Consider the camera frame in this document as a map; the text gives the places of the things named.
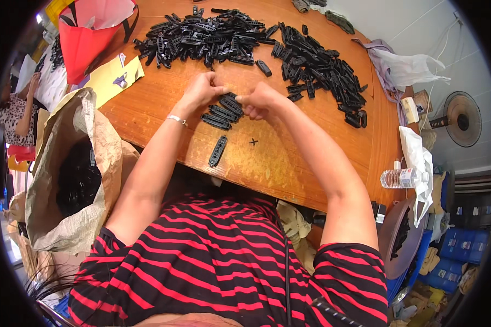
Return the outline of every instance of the striped shirt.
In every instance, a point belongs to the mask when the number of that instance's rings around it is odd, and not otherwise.
[[[133,245],[102,228],[71,289],[69,313],[77,323],[94,326],[191,312],[244,326],[286,325],[285,243],[276,214],[260,199],[198,194],[164,204]],[[289,242],[293,326],[342,325],[310,306],[318,297],[356,322],[386,326],[379,252],[361,244],[326,244],[314,267],[310,276]]]

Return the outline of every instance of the electrical cable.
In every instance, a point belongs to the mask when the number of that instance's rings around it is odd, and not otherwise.
[[[278,206],[278,199],[275,201],[275,210]],[[279,224],[280,231],[284,235],[284,243],[285,243],[285,309],[287,314],[287,324],[286,326],[291,327],[291,294],[289,293],[289,243],[288,243],[288,235],[285,233],[284,226],[282,225],[282,221],[280,220],[280,216],[278,212],[276,214],[276,221]]]
[[[460,22],[460,19],[457,18],[455,19],[455,21],[451,24],[451,26],[449,26],[449,28],[447,29],[447,34],[445,36],[445,44],[444,44],[444,48],[442,48],[442,52],[440,52],[440,54],[438,55],[437,57],[437,60],[440,58],[440,56],[442,56],[442,54],[444,53],[445,51],[445,48],[447,47],[447,41],[449,40],[449,32],[451,31],[451,28],[456,24]],[[437,73],[438,73],[438,68],[435,68],[435,76],[437,76]],[[435,86],[435,82],[436,81],[433,81],[433,85],[431,86],[431,90],[429,91],[429,96],[427,97],[427,108],[426,108],[426,113],[425,113],[425,119],[424,119],[424,122],[422,123],[422,125],[420,126],[419,130],[418,130],[418,133],[420,134],[420,132],[422,132],[422,129],[424,129],[424,126],[426,125],[426,121],[427,121],[427,115],[429,114],[429,103],[431,101],[431,93],[433,92],[433,88]]]

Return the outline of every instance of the plastic bottle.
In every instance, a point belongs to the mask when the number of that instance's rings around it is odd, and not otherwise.
[[[380,183],[385,188],[415,188],[428,181],[429,173],[422,173],[418,168],[391,169],[380,176]]]

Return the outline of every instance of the person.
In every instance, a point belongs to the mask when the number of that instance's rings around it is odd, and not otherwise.
[[[37,115],[45,107],[34,98],[40,73],[34,73],[30,82],[19,93],[11,93],[11,81],[2,90],[0,122],[4,125],[6,143],[20,147],[34,147],[36,143]]]
[[[228,91],[214,72],[197,75],[151,138],[80,265],[68,301],[72,319],[109,326],[341,326],[311,305],[322,298],[359,324],[386,326],[384,265],[365,185],[335,141],[268,84],[236,101],[252,120],[287,126],[327,195],[314,275],[289,243],[286,296],[284,236],[268,201],[188,193],[163,203],[186,134],[183,120]]]

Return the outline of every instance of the red shopping bag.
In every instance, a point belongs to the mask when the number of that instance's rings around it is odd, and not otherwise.
[[[129,26],[127,18],[137,16]],[[140,15],[136,0],[76,0],[59,16],[60,44],[67,83],[78,84],[93,60],[105,49],[120,26],[127,43]]]

